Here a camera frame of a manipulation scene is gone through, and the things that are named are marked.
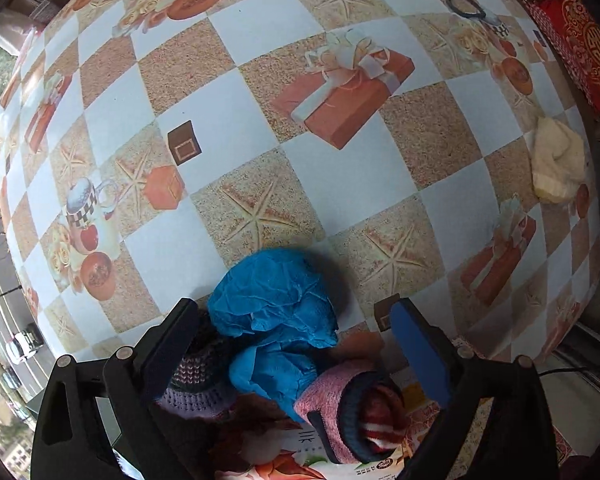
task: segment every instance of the blue plastic bag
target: blue plastic bag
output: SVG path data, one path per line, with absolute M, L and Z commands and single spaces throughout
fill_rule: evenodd
M 295 420 L 296 399 L 318 376 L 307 352 L 338 342 L 336 317 L 320 274 L 299 251 L 270 249 L 248 256 L 222 279 L 208 300 L 223 335 L 251 335 L 229 367 L 243 393 L 275 400 Z

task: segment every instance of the black cable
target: black cable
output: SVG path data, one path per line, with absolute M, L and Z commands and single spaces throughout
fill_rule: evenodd
M 543 377 L 545 375 L 550 375 L 550 374 L 561 374 L 561 373 L 565 373 L 565 372 L 585 372 L 586 370 L 595 370 L 596 367 L 591 367 L 591 366 L 581 366 L 579 368 L 556 368 L 554 370 L 548 370 L 546 372 L 542 372 L 541 374 L 538 374 L 538 377 Z
M 554 368 L 554 370 L 547 370 L 545 372 L 542 372 L 541 374 L 538 374 L 538 377 L 543 377 L 545 375 L 550 375 L 550 374 L 561 374 L 561 373 L 568 373 L 568 372 L 586 372 L 588 370 L 600 370 L 600 364 L 599 365 L 591 365 L 591 366 L 573 367 L 573 368 Z

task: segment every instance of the purple knitted hat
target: purple knitted hat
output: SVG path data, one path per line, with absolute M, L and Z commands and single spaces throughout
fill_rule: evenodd
M 237 398 L 228 379 L 231 341 L 201 311 L 196 337 L 158 405 L 182 418 L 219 418 Z

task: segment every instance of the screw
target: screw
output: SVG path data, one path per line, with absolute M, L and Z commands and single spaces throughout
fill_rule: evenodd
M 121 348 L 118 348 L 118 351 L 116 352 L 116 357 L 121 361 L 124 361 L 125 359 L 129 359 L 133 354 L 134 349 L 131 348 L 131 346 L 123 346 Z
M 68 366 L 69 364 L 71 364 L 71 356 L 70 355 L 60 356 L 58 358 L 58 361 L 56 361 L 56 363 L 58 363 L 59 367 L 64 368 L 65 366 Z
M 462 345 L 458 347 L 458 355 L 462 359 L 472 359 L 475 356 L 475 353 L 468 346 Z
M 531 357 L 526 355 L 518 356 L 518 364 L 523 368 L 531 368 L 534 365 L 534 362 L 531 360 Z

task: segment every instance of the red cushion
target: red cushion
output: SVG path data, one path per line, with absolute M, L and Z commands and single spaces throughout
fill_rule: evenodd
M 587 97 L 600 112 L 600 27 L 580 0 L 545 0 L 538 6 L 563 39 L 554 46 L 563 57 L 565 48 L 573 55 L 577 66 L 572 68 L 580 72 L 577 79 L 587 86 Z

